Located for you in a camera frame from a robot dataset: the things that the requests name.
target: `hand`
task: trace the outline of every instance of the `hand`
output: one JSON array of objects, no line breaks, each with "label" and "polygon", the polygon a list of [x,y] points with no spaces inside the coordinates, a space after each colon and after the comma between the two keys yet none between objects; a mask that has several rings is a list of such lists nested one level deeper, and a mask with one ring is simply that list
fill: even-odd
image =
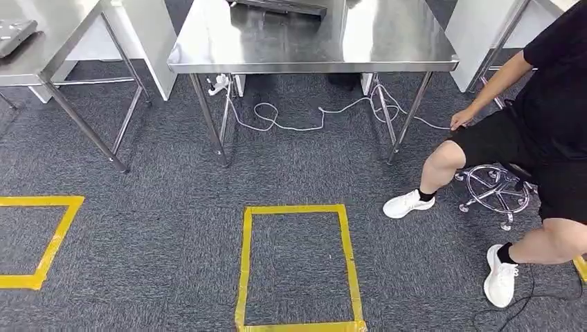
[{"label": "hand", "polygon": [[456,113],[451,119],[451,130],[455,131],[460,126],[466,126],[471,120],[473,120],[475,114],[477,114],[477,112],[469,108]]}]

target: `white cable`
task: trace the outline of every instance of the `white cable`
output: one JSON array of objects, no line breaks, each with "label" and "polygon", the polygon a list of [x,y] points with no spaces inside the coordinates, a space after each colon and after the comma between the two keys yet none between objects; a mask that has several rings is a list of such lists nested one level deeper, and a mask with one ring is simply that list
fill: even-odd
[{"label": "white cable", "polygon": [[[271,124],[267,127],[267,128],[257,128],[257,127],[253,127],[249,124],[246,124],[244,122],[242,122],[238,116],[238,113],[236,111],[235,105],[233,104],[233,101],[231,100],[230,94],[228,93],[228,88],[224,88],[226,90],[226,99],[228,101],[228,103],[230,104],[230,106],[233,109],[233,113],[235,114],[235,118],[237,120],[237,122],[242,125],[243,127],[255,130],[255,131],[269,131],[271,130],[271,128],[273,128],[273,126],[281,128],[281,129],[285,129],[285,130],[293,130],[293,131],[315,131],[315,130],[320,130],[324,128],[324,117],[325,114],[337,114],[337,113],[342,113],[344,111],[346,111],[347,109],[353,107],[354,105],[367,100],[369,102],[369,105],[371,105],[371,110],[373,112],[373,115],[375,115],[375,118],[382,123],[386,123],[385,120],[381,119],[378,115],[378,112],[380,112],[382,109],[376,109],[374,102],[373,102],[373,96],[375,95],[375,93],[377,92],[377,88],[381,87],[381,90],[383,90],[383,92],[395,103],[395,105],[391,105],[391,106],[387,106],[388,109],[395,109],[395,114],[394,116],[390,119],[390,121],[395,120],[395,118],[397,117],[397,115],[399,114],[399,112],[402,112],[404,114],[408,114],[408,112],[406,112],[405,110],[402,109],[402,107],[399,105],[399,103],[397,102],[397,100],[391,96],[391,94],[389,94],[389,92],[387,91],[387,89],[379,83],[379,80],[376,80],[376,85],[372,88],[371,94],[369,97],[363,97],[361,99],[356,100],[355,102],[347,105],[346,107],[338,110],[338,111],[326,111],[325,109],[323,109],[322,107],[318,107],[318,110],[322,113],[322,120],[321,120],[321,124],[319,127],[312,127],[312,128],[295,128],[295,127],[286,127],[286,126],[282,126],[281,124],[279,124],[277,122],[277,117],[279,116],[279,110],[277,109],[277,107],[273,106],[272,104],[269,104],[268,102],[261,102],[259,104],[256,104],[255,107],[253,107],[253,112],[255,113],[255,115],[258,118],[261,118],[265,121],[269,121]],[[390,100],[385,99],[385,97],[383,97],[383,99],[386,102],[390,102]],[[275,111],[275,116],[273,118],[266,118],[264,116],[261,116],[258,112],[257,112],[257,108],[261,107],[261,106],[268,106],[271,107],[274,111]],[[450,130],[450,128],[447,127],[440,127],[440,126],[436,126],[434,124],[429,123],[428,121],[415,116],[414,119],[422,121],[423,123],[425,123],[426,125],[435,128],[435,129],[441,129],[441,130]]]}]

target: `man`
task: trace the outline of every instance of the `man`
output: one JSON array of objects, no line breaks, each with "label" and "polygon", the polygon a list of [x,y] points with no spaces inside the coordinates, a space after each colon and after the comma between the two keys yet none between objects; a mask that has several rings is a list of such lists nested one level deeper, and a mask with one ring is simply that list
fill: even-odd
[{"label": "man", "polygon": [[[460,128],[533,67],[538,71],[512,107]],[[424,163],[419,188],[390,200],[383,211],[400,219],[431,208],[457,169],[508,162],[531,170],[539,184],[542,228],[487,251],[485,295],[503,308],[514,296],[518,264],[561,264],[587,252],[587,0],[511,58],[452,117],[451,129],[453,135]]]}]

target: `office chair base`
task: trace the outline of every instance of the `office chair base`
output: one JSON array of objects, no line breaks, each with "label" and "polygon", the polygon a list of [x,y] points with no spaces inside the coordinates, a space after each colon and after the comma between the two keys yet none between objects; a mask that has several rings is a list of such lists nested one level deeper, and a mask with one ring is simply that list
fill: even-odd
[{"label": "office chair base", "polygon": [[[495,165],[481,165],[469,171],[458,172],[455,174],[455,180],[466,181],[467,189],[473,197],[466,203],[459,205],[459,210],[467,213],[469,206],[477,203],[491,211],[505,214],[507,221],[503,221],[500,228],[506,231],[512,229],[514,214],[523,211],[528,206],[530,192],[534,192],[534,189],[528,183],[523,182],[506,169]],[[479,187],[479,185],[483,187],[484,192],[477,193],[475,187]],[[491,204],[487,200],[489,197],[496,197],[499,206]],[[507,198],[517,198],[514,201],[518,206],[510,207]]]}]

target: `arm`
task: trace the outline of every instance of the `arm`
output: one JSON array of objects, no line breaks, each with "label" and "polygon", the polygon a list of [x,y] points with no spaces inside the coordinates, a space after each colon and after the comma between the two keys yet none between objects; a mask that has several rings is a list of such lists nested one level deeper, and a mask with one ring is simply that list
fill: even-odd
[{"label": "arm", "polygon": [[532,67],[547,68],[564,57],[570,46],[583,40],[587,31],[585,22],[587,0],[582,0],[540,33],[523,51],[511,58],[489,80],[471,105],[453,116],[451,130],[471,121],[483,107],[520,80]]},{"label": "arm", "polygon": [[505,63],[500,70],[491,77],[489,82],[475,100],[468,107],[477,114],[481,109],[487,106],[495,97],[507,90],[510,86],[518,82],[522,76],[532,70],[532,65],[524,59],[524,51],[518,52],[513,58]]},{"label": "arm", "polygon": [[491,77],[469,107],[453,116],[451,130],[456,130],[458,127],[470,122],[483,107],[487,106],[495,97],[519,81],[524,74],[531,70],[532,65],[525,60],[523,50],[513,56]]}]

